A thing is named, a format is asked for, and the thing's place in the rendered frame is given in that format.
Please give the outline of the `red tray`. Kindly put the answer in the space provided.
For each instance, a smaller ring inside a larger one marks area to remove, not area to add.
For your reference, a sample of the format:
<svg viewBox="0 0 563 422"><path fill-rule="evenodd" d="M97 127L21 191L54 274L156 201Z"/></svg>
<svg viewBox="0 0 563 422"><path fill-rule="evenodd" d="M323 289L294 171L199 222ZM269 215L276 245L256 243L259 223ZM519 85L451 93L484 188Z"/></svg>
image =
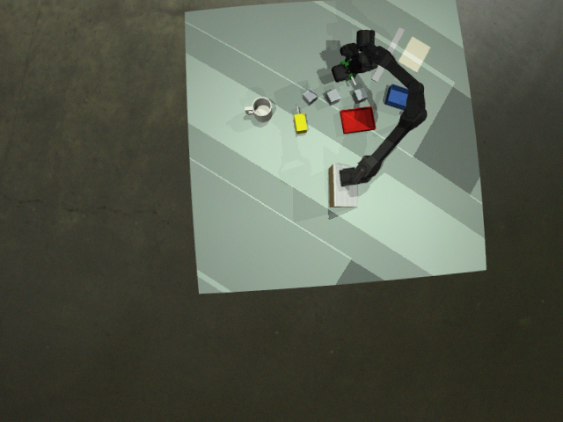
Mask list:
<svg viewBox="0 0 563 422"><path fill-rule="evenodd" d="M340 110L343 134L353 134L376 128L372 106Z"/></svg>

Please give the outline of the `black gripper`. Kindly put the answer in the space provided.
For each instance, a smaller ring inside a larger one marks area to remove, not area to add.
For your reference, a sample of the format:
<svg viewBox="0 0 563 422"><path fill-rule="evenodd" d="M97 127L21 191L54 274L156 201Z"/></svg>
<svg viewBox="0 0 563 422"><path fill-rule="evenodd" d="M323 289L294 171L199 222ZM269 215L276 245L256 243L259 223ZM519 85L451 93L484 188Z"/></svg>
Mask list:
<svg viewBox="0 0 563 422"><path fill-rule="evenodd" d="M368 71L361 71L360 69L357 69L355 67L355 64L354 64L355 57L351 58L351 60L348 61L349 65L347 65L347 67L345 66L345 64L336 65L336 66L332 67L332 73L333 73L333 77L334 77L334 80L335 80L336 83L339 83L339 82L349 78L349 74L353 74L353 76L354 76L354 75L359 74L359 73L368 72ZM372 62L370 69L376 69L377 66L378 66L378 64Z"/></svg>

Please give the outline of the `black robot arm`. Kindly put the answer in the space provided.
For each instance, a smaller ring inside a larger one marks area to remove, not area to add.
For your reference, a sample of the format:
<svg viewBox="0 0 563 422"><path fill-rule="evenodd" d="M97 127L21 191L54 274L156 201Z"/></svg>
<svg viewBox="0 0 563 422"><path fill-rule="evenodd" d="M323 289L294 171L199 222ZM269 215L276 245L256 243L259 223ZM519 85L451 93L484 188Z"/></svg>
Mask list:
<svg viewBox="0 0 563 422"><path fill-rule="evenodd" d="M409 90L406 109L400 116L398 125L371 156L364 156L356 169L343 168L339 170L341 186L369 182L379 171L385 157L396 148L395 146L404 139L404 136L427 118L424 85L404 70L391 52L381 46L375 46L374 36L375 31L372 29L358 31L356 44L343 45L340 48L340 54L346 56L345 62L355 57L355 67L361 71L371 71L372 62L387 69ZM359 53L359 50L361 53Z"/></svg>

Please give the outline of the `grey tapered cup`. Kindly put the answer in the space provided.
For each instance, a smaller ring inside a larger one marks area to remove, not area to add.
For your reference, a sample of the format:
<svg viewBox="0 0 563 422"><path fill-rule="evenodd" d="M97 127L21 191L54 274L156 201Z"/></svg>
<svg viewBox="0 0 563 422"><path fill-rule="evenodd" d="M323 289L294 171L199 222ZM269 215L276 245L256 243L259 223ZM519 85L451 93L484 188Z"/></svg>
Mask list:
<svg viewBox="0 0 563 422"><path fill-rule="evenodd" d="M258 121L265 122L272 117L272 105L267 98L257 98L252 106L245 107L246 114L254 114Z"/></svg>

